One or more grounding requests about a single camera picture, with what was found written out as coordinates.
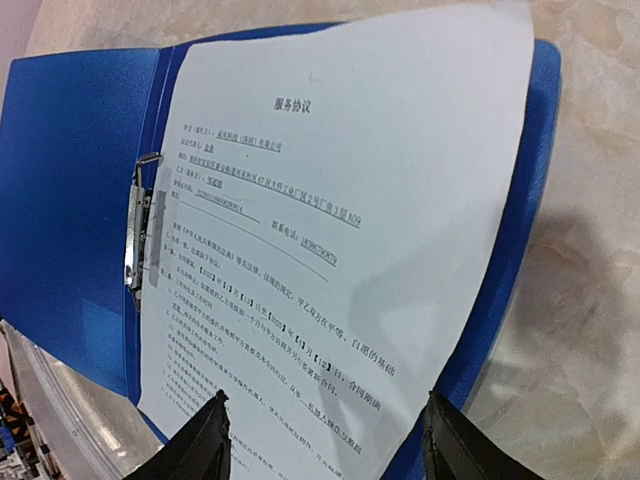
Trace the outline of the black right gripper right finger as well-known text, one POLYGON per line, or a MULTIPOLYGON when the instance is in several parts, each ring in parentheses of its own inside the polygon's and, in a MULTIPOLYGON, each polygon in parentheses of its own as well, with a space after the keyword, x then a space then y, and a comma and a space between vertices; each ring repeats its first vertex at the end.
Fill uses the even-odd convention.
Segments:
POLYGON ((427 479, 541 480, 482 433, 445 396, 432 391, 424 411, 427 479))

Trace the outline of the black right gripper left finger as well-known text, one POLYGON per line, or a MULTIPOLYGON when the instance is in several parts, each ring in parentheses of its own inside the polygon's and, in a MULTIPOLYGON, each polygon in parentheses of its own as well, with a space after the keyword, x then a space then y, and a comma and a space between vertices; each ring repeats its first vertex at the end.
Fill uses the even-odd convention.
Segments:
POLYGON ((200 410, 126 480, 229 480, 231 476, 228 396, 218 390, 200 410))

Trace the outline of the printed white paper sheet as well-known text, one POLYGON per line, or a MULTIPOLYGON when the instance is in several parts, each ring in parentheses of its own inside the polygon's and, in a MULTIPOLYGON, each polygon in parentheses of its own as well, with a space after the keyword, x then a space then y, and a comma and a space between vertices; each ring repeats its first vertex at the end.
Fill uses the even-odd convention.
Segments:
POLYGON ((235 479, 377 479, 489 264, 524 123, 528 3, 191 45, 155 180, 139 408, 228 395, 235 479))

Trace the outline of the blue plastic clip folder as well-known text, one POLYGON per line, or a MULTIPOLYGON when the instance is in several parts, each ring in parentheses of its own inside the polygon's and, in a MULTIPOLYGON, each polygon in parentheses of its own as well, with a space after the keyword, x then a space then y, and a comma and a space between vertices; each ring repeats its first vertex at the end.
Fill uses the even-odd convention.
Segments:
MULTIPOLYGON (((1 115, 1 310, 32 342, 137 402, 139 316, 124 282, 136 161, 160 148, 186 44, 22 58, 1 115)), ((521 144, 495 247, 436 387, 462 406, 512 295, 553 148, 561 55, 534 46, 521 144)))

